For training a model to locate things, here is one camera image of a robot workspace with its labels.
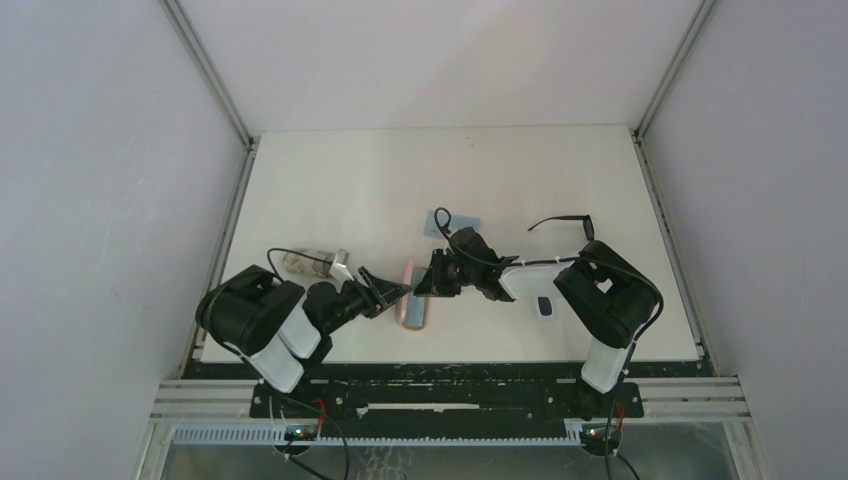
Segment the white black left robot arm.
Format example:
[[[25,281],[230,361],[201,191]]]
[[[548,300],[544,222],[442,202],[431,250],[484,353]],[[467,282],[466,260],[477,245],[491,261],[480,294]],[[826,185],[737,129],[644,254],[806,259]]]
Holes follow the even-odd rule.
[[[273,389],[290,393],[327,357],[335,331],[381,315],[411,291],[364,267],[340,287],[329,281],[304,287],[252,265],[207,293],[195,322]]]

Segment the map print glasses case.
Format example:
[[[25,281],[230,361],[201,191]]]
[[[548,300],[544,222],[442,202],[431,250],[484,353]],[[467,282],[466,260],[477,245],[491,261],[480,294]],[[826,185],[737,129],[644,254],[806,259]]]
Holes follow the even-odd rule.
[[[289,274],[329,278],[330,264],[334,255],[329,251],[292,249],[284,253],[281,265]]]

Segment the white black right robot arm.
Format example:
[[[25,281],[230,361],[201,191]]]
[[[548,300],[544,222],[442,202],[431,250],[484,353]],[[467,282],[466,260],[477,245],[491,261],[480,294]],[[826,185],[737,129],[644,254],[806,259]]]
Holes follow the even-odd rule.
[[[622,381],[639,338],[664,309],[656,285],[600,240],[547,260],[500,256],[470,227],[447,242],[433,250],[413,295],[453,298],[473,287],[496,302],[564,299],[591,336],[580,379],[600,394]]]

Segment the pink glasses case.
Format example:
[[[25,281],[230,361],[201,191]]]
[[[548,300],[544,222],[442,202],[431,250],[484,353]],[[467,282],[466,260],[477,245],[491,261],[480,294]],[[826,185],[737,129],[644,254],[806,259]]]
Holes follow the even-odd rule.
[[[415,289],[423,280],[426,269],[416,264],[414,257],[409,257],[403,270],[402,280]],[[415,296],[412,292],[400,299],[395,306],[396,323],[412,331],[420,331],[426,327],[429,299]]]

